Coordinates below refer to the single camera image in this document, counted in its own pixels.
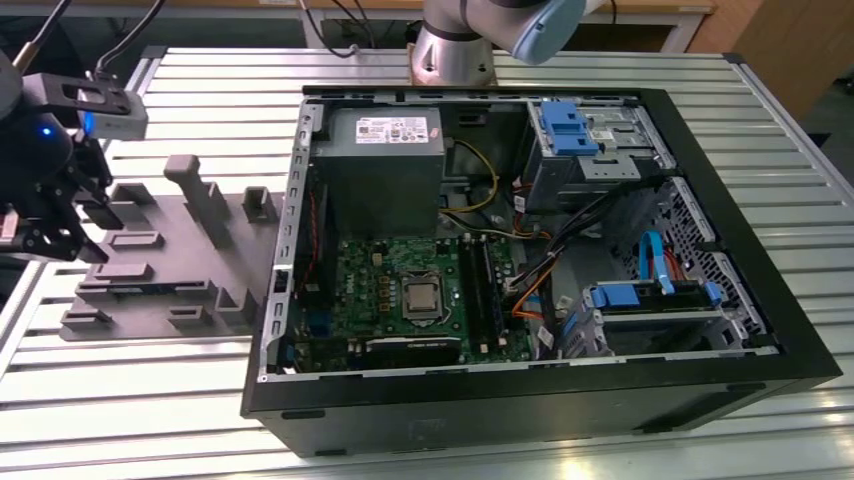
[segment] yellow wire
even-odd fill
[[[469,147],[469,149],[474,152],[476,156],[481,159],[481,161],[486,165],[486,168],[490,169],[490,175],[493,175],[493,190],[490,190],[490,196],[486,197],[486,200],[484,200],[477,205],[470,205],[468,207],[444,208],[440,211],[441,212],[452,212],[452,213],[474,212],[481,207],[485,207],[486,205],[489,205],[493,202],[493,200],[496,199],[496,194],[498,193],[498,174],[496,173],[496,169],[493,168],[493,164],[488,160],[486,156],[484,155],[484,153],[481,153],[481,150],[478,150],[472,143],[469,143],[465,140],[457,140],[457,139],[454,140],[454,142],[465,145],[466,147]]]

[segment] black cable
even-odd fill
[[[605,41],[602,42],[602,50],[608,50],[612,38],[614,36],[614,26],[617,25],[617,0],[612,0],[612,27],[609,28]]]
[[[362,28],[362,30],[365,30],[365,33],[369,36],[369,42],[370,42],[372,48],[377,48],[377,41],[374,39],[374,30],[372,29],[370,25],[368,24],[369,17],[365,15],[365,10],[362,10],[362,5],[360,4],[360,2],[357,2],[357,6],[360,7],[360,10],[362,10],[362,16],[365,17],[365,22],[357,18],[357,16],[353,14],[350,9],[345,6],[345,4],[340,0],[333,0],[333,3],[336,5],[338,5],[338,8],[342,9],[342,11],[350,17],[350,19],[357,23],[360,28]]]
[[[125,36],[125,38],[119,42],[119,45],[113,47],[113,49],[107,53],[105,53],[105,55],[102,55],[102,58],[98,59],[98,63],[95,64],[97,78],[105,74],[105,69],[107,68],[107,65],[110,64],[110,62],[113,62],[117,58],[119,58],[119,55],[125,53],[125,51],[127,50],[134,40],[137,40],[137,38],[141,36],[141,34],[143,33],[143,30],[146,30],[146,28],[149,27],[149,24],[153,22],[153,20],[158,16],[158,13],[161,13],[161,9],[163,9],[163,5],[166,5],[166,0],[155,0],[155,3],[151,6],[151,9],[149,10],[149,13],[146,13],[146,16],[134,27],[134,30],[131,30],[131,32]]]
[[[45,46],[45,42],[47,42],[49,37],[51,36],[51,33],[54,33],[57,25],[59,24],[59,18],[63,16],[63,13],[66,13],[70,5],[71,0],[59,1],[57,7],[54,8],[54,12],[51,12],[51,16],[45,21],[45,25],[42,25],[42,29],[39,30],[39,33],[30,43],[35,44],[38,47]]]
[[[316,17],[312,14],[312,10],[309,9],[309,6],[306,5],[306,0],[300,0],[300,5],[304,9],[304,12],[306,13],[306,18],[309,18],[309,23],[312,25],[312,29],[316,31],[316,35],[318,35],[318,38],[321,39],[321,42],[324,43],[324,46],[326,47],[326,49],[329,50],[329,52],[336,55],[338,58],[350,58],[357,54],[356,50],[352,50],[348,53],[340,53],[333,47],[330,47],[330,44],[326,41],[326,37],[324,36],[324,33],[321,33],[321,28],[318,27],[318,23],[316,22]]]
[[[544,283],[540,284],[537,293],[540,293],[540,309],[544,312],[544,327],[546,328],[549,333],[552,333],[553,336],[557,338],[558,313],[556,311],[556,300],[554,300],[554,295],[552,291],[552,275],[549,276],[549,278],[546,278],[546,280],[544,280]],[[542,348],[545,346],[546,344],[541,342],[541,350],[537,356],[538,360],[544,360],[548,354],[550,353],[549,348],[546,349]]]
[[[372,27],[372,21],[369,20],[369,15],[365,13],[365,8],[362,8],[362,2],[360,0],[353,0],[357,4],[357,8],[360,9],[360,13],[362,13],[362,18],[365,18],[365,28],[369,32],[369,37],[372,37],[372,48],[377,48],[377,41],[374,38],[374,27]]]
[[[521,274],[510,282],[510,285],[520,285],[529,278],[532,278],[532,276],[538,274],[545,268],[549,267],[552,262],[564,253],[570,239],[601,221],[602,215],[605,215],[614,202],[624,195],[637,190],[656,188],[666,179],[668,175],[656,175],[648,177],[640,182],[624,183],[617,188],[610,190],[605,195],[601,195],[593,202],[590,202],[578,212],[576,212],[570,220],[568,220],[568,222],[556,232],[552,240],[549,241],[549,244],[546,245],[544,256],[534,264],[536,266],[524,274]]]

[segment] floor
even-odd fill
[[[811,134],[831,134],[823,151],[854,184],[854,95],[847,94],[844,85],[836,84],[828,89],[801,126]]]

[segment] metal table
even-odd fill
[[[155,193],[195,153],[226,192],[285,187],[301,88],[405,84],[408,56],[171,49],[142,61],[150,140],[109,146],[121,181]],[[854,371],[854,200],[751,70],[721,56],[498,55],[504,85],[666,88],[847,372]],[[57,336],[79,263],[31,264],[0,317],[0,478],[840,478],[854,466],[854,375],[678,435],[308,459],[238,414],[250,339],[91,342]]]

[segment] power cable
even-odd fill
[[[42,25],[42,29],[39,30],[39,33],[37,34],[34,39],[25,44],[22,51],[18,53],[18,56],[15,57],[15,61],[13,62],[13,65],[15,65],[15,68],[18,68],[18,71],[22,73],[22,75],[27,73],[27,70],[30,69],[30,65],[33,64],[33,61],[37,58],[37,55],[39,55],[39,50],[42,50],[45,43],[49,41],[49,37],[54,33],[54,30],[57,30],[59,19],[63,16],[63,13],[66,13],[66,10],[69,9],[70,5],[71,5],[71,0],[59,1],[59,3],[57,4],[57,7],[54,7],[54,11],[49,16],[49,19],[45,21],[45,24]]]
[[[151,9],[149,10],[149,13],[146,13],[146,16],[143,17],[141,22],[137,24],[131,32],[125,36],[119,44],[115,47],[113,47],[113,49],[110,49],[110,51],[107,51],[105,55],[102,55],[102,58],[98,59],[98,62],[95,64],[97,79],[106,74],[106,69],[110,62],[113,62],[117,58],[119,58],[119,56],[125,53],[131,43],[134,43],[134,40],[137,40],[137,38],[141,36],[141,34],[143,33],[143,30],[146,30],[146,28],[154,21],[155,17],[158,16],[158,13],[161,13],[161,10],[163,9],[163,5],[166,5],[166,0],[155,0],[155,3],[151,6]]]
[[[312,10],[309,9],[309,5],[306,5],[306,0],[300,0],[300,6],[304,9],[304,13],[306,13],[306,18],[309,19],[309,24],[312,25],[312,29],[314,30],[316,35],[318,35],[318,38],[321,39],[321,43],[324,43],[324,46],[326,47],[329,52],[333,55],[336,55],[338,58],[350,58],[350,57],[353,57],[357,54],[357,50],[352,49],[348,53],[341,53],[328,43],[326,37],[324,36],[324,33],[321,32],[321,27],[318,27],[318,23],[316,22],[316,17],[312,14]]]

